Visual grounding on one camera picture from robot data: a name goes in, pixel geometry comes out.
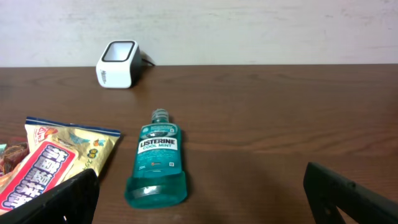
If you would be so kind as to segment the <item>red chocolate bar wrapper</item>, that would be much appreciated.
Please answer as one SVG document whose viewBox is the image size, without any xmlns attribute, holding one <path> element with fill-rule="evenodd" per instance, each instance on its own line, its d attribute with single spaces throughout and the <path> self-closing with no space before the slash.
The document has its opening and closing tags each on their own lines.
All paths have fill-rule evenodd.
<svg viewBox="0 0 398 224">
<path fill-rule="evenodd" d="M 1 138 L 1 177 L 11 173 L 28 154 L 26 138 Z"/>
</svg>

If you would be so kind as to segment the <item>yellow snack bag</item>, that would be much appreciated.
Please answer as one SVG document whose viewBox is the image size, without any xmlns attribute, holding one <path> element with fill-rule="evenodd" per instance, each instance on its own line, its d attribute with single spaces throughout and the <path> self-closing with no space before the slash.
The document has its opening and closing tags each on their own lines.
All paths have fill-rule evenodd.
<svg viewBox="0 0 398 224">
<path fill-rule="evenodd" d="M 29 154 L 1 177 L 5 214 L 86 169 L 99 174 L 121 136 L 120 131 L 67 124 L 35 117 L 25 120 Z"/>
</svg>

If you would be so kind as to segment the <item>teal mouthwash bottle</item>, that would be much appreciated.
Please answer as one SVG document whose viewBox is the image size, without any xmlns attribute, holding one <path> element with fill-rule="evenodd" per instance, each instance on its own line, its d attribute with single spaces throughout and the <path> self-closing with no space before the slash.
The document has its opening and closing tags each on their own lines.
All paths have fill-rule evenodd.
<svg viewBox="0 0 398 224">
<path fill-rule="evenodd" d="M 188 195 L 183 169 L 182 131 L 169 112 L 156 109 L 151 123 L 139 133 L 132 176 L 125 199 L 133 208 L 163 208 L 183 202 Z"/>
</svg>

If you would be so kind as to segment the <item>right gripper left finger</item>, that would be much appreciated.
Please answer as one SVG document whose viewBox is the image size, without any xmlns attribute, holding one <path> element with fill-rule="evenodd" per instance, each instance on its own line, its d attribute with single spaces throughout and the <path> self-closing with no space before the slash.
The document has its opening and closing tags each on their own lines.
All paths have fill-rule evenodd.
<svg viewBox="0 0 398 224">
<path fill-rule="evenodd" d="M 86 224 L 93 221 L 100 185 L 86 169 L 37 198 L 1 215 L 1 224 Z"/>
</svg>

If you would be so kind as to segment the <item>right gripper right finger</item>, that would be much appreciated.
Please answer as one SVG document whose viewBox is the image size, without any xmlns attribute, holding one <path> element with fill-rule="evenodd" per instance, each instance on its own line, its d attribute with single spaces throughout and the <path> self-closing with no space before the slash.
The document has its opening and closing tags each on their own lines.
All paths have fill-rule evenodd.
<svg viewBox="0 0 398 224">
<path fill-rule="evenodd" d="M 307 164 L 303 187 L 315 223 L 344 223 L 344 211 L 358 223 L 397 224 L 397 204 L 315 162 Z"/>
</svg>

